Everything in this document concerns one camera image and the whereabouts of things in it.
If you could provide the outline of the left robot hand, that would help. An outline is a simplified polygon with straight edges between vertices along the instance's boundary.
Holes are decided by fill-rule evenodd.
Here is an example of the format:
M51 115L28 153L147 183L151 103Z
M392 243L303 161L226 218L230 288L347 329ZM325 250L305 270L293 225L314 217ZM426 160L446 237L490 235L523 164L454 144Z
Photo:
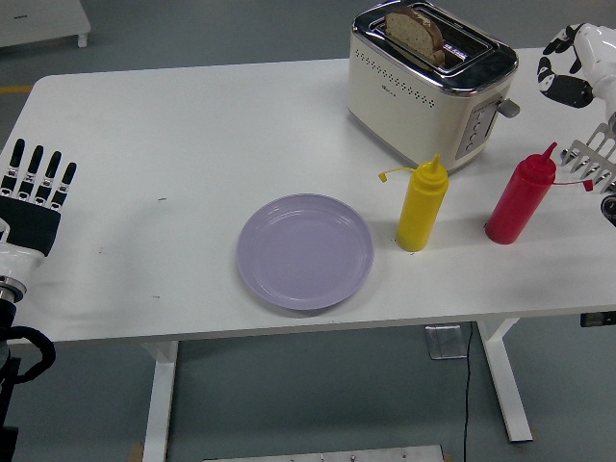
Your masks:
M9 166L1 178L1 280L25 285L49 255L61 221L61 209L77 165L69 163L57 177L62 153L54 152L39 173L43 147L37 146L24 173L20 172L25 140L15 142Z

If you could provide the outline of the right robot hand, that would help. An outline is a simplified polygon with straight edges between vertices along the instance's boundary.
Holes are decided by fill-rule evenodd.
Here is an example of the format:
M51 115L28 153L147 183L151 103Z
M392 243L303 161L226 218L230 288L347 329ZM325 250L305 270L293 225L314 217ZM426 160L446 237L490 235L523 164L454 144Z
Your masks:
M569 49L575 55L569 74L555 74L548 56ZM539 90L560 104L580 109L602 100L610 119L615 115L615 30L589 23L565 27L543 50L537 80Z

